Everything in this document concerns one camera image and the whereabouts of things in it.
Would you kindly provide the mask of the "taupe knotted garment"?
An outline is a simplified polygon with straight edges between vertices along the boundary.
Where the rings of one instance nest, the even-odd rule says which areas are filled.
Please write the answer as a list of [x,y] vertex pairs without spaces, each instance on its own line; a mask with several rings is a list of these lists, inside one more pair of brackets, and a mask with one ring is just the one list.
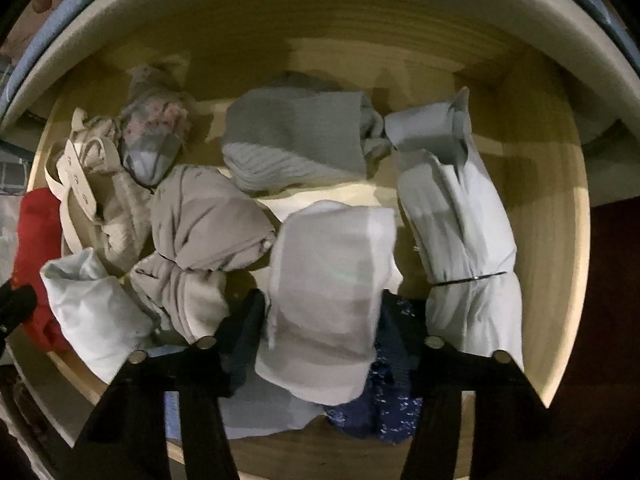
[[178,165],[151,202],[154,252],[130,271],[144,306],[189,344],[216,333],[230,309],[227,274],[265,255],[276,229],[250,196],[211,166]]

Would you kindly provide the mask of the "beige bra with straps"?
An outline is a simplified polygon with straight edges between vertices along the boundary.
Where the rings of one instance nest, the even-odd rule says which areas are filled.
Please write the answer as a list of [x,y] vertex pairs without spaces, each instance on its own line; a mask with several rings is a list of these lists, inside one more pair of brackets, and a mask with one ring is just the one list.
[[70,135],[50,149],[47,185],[60,201],[63,254],[92,248],[105,269],[128,273],[151,236],[152,193],[120,162],[116,120],[76,108]]

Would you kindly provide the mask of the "pale blue garment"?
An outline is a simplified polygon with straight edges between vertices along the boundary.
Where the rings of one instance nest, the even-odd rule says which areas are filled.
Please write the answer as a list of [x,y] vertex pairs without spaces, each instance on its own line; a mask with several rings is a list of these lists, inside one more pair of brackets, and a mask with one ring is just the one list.
[[40,278],[63,336],[102,382],[111,382],[132,352],[154,346],[157,320],[92,248],[47,262]]

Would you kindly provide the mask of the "red cloth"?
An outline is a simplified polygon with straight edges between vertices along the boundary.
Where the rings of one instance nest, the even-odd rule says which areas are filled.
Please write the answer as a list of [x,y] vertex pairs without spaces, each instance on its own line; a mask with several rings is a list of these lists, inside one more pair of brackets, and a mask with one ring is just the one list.
[[23,326],[32,343],[43,352],[70,348],[60,324],[53,315],[40,270],[49,261],[61,257],[62,226],[60,201],[48,188],[37,188],[22,197],[17,220],[17,251],[12,284],[29,285],[35,291],[37,305]]

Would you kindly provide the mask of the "pink floral grey sock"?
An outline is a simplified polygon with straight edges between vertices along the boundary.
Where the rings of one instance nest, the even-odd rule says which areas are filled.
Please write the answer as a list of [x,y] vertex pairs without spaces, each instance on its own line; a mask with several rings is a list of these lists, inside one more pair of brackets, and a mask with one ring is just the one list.
[[118,118],[122,166],[139,184],[154,188],[186,144],[192,99],[160,67],[142,64],[129,73],[128,98]]

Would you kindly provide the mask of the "light wooden drawer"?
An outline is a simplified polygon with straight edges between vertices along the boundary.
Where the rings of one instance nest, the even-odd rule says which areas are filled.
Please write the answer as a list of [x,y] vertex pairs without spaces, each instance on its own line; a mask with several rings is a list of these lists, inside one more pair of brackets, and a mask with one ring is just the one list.
[[400,0],[214,0],[119,32],[64,72],[29,178],[46,183],[52,146],[76,108],[111,115],[130,68],[165,63],[198,102],[182,158],[220,166],[232,100],[284,70],[367,92],[381,113],[471,91],[475,143],[518,246],[523,353],[544,402],[576,338],[589,268],[584,156],[554,63],[481,18]]

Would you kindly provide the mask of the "grey ribbed knit garment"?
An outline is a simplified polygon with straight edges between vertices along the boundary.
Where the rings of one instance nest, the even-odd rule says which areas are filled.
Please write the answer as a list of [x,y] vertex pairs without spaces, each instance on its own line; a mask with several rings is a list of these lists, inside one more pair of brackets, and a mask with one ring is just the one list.
[[366,180],[390,151],[361,91],[264,87],[227,110],[224,163],[249,193]]

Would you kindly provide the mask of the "white underwear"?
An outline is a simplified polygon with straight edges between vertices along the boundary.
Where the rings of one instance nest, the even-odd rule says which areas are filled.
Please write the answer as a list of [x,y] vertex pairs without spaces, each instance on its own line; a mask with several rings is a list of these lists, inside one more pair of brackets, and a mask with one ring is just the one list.
[[320,200],[290,214],[270,252],[256,373],[306,402],[363,392],[394,266],[393,209]]

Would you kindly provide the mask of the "light grey garment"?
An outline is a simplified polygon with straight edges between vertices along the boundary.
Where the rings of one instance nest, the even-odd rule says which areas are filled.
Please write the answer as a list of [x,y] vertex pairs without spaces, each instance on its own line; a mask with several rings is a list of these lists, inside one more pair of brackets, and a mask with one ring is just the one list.
[[523,300],[506,208],[480,157],[470,92],[386,116],[397,196],[431,284],[425,321],[454,348],[523,359]]

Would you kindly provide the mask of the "navy speckled underwear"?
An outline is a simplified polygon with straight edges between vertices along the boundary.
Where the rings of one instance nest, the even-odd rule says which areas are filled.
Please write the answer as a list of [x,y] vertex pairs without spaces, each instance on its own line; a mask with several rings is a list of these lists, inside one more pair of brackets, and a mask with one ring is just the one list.
[[334,427],[357,439],[389,444],[413,437],[422,399],[411,392],[411,378],[427,336],[424,313],[424,300],[383,292],[376,356],[363,392],[355,400],[323,409]]

